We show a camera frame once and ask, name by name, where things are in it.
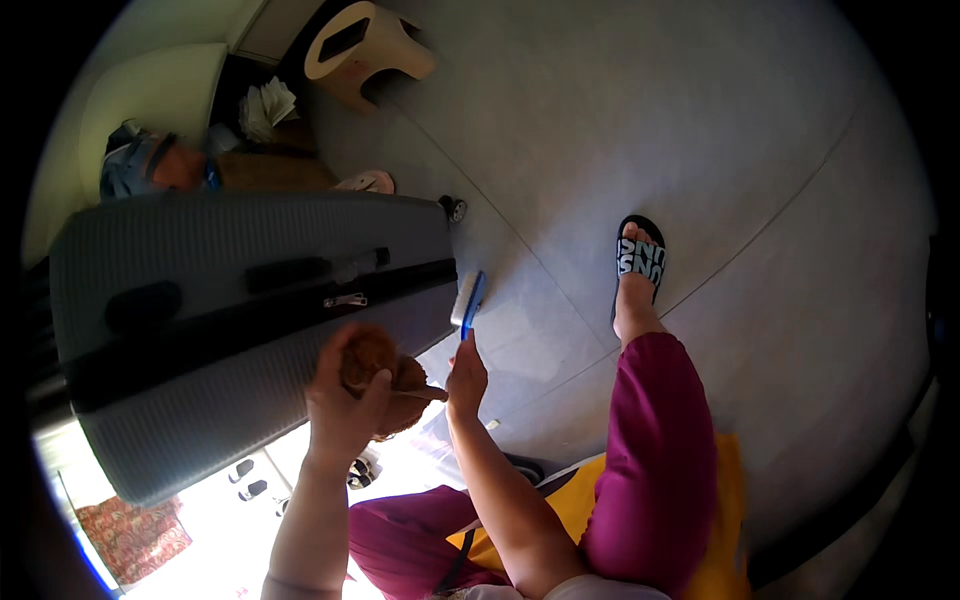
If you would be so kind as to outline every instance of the black slide sandal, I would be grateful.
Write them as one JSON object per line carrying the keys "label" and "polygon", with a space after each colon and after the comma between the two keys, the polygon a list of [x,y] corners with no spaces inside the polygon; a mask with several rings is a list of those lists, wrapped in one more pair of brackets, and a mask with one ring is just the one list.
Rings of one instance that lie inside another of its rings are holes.
{"label": "black slide sandal", "polygon": [[[638,229],[643,229],[650,239],[657,242],[656,246],[645,242],[635,242],[623,237],[623,228],[628,223],[636,223]],[[660,282],[663,281],[663,270],[666,268],[666,245],[663,243],[663,234],[654,225],[653,221],[639,215],[630,215],[620,223],[616,231],[616,288],[613,290],[613,307],[610,310],[610,326],[616,316],[616,294],[620,289],[620,275],[630,271],[646,276],[654,283],[654,301],[657,301],[657,292]]]}

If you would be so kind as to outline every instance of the person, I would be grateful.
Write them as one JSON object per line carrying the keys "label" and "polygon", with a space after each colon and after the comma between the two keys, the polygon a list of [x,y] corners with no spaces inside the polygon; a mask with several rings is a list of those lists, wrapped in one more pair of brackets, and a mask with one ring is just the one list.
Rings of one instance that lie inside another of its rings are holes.
{"label": "person", "polygon": [[[653,600],[683,592],[707,547],[716,503],[713,427],[693,364],[654,311],[662,236],[637,216],[618,234],[612,326],[621,354],[606,466],[579,546],[477,417],[487,371],[472,331],[446,381],[446,418],[468,492],[443,486],[348,511],[345,474],[390,387],[389,372],[378,373],[358,401],[340,385],[342,349],[355,330],[348,324],[324,347],[306,394],[310,448],[276,536],[265,599],[339,598],[348,550],[388,600]],[[505,573],[470,560],[451,572],[460,551],[445,538],[477,519]]]}

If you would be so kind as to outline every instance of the foot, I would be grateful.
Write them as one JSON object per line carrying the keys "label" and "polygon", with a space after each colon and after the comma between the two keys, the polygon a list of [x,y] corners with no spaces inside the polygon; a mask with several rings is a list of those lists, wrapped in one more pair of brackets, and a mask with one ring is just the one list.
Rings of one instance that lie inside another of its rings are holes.
{"label": "foot", "polygon": [[[637,228],[636,223],[628,223],[624,226],[622,237],[657,245],[646,231]],[[620,338],[623,348],[643,333],[665,331],[657,319],[657,313],[654,312],[656,289],[653,281],[641,273],[629,272],[620,276],[613,332]]]}

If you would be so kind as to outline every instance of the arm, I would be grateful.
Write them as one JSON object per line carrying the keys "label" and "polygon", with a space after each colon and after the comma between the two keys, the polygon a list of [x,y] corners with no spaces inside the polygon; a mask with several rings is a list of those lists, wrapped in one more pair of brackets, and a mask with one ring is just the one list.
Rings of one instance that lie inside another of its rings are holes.
{"label": "arm", "polygon": [[446,415],[470,499],[516,589],[540,600],[564,581],[589,571],[557,514],[513,468],[477,418],[487,370],[473,331],[453,361],[446,382],[450,393]]}
{"label": "arm", "polygon": [[347,472],[387,407],[390,372],[377,374],[357,400],[340,384],[348,324],[321,350],[306,390],[310,447],[280,523],[263,584],[265,600],[340,598],[347,575]]}

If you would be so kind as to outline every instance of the stool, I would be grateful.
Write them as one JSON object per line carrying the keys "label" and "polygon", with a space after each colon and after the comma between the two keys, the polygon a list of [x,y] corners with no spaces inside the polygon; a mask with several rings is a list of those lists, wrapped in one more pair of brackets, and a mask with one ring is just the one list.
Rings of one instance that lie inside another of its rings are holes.
{"label": "stool", "polygon": [[423,79],[437,66],[433,54],[410,38],[419,27],[373,2],[357,2],[330,19],[310,44],[303,61],[307,79],[361,114],[376,105],[360,86],[370,75],[398,69]]}

